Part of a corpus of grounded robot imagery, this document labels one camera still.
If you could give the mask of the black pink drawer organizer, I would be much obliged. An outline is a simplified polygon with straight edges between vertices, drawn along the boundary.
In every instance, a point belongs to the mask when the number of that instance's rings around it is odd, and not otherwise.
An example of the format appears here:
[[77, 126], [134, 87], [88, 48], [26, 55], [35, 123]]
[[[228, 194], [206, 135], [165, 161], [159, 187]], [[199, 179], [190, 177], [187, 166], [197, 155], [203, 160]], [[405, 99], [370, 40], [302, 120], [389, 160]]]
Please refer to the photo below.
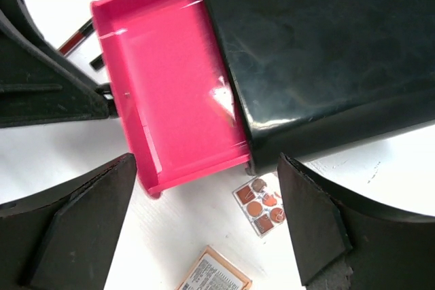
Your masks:
[[434, 0], [99, 0], [139, 180], [162, 191], [434, 119]]

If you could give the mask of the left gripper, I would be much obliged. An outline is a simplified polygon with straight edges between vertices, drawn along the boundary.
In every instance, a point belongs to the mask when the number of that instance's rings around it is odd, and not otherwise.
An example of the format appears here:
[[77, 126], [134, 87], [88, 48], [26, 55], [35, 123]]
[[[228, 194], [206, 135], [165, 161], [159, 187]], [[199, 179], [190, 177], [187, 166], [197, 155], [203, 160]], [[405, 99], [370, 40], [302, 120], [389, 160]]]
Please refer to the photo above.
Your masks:
[[1, 0], [1, 127], [117, 117], [108, 94], [45, 40], [24, 0]]

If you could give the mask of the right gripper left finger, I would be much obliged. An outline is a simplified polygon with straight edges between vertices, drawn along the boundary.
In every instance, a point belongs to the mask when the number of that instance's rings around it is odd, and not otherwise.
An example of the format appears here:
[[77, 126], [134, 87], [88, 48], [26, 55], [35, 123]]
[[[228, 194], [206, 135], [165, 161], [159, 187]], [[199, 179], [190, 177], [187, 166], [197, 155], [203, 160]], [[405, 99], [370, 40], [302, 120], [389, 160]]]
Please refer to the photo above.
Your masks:
[[126, 153], [1, 205], [2, 289], [103, 289], [137, 174]]

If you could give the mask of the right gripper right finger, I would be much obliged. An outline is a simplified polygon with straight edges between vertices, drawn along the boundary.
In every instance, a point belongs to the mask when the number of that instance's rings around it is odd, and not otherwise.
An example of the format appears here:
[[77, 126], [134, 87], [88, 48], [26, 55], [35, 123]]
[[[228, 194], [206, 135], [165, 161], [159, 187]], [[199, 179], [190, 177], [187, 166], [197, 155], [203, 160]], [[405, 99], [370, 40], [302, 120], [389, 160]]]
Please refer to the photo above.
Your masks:
[[277, 167], [306, 289], [433, 289], [434, 218], [360, 195], [281, 155]]

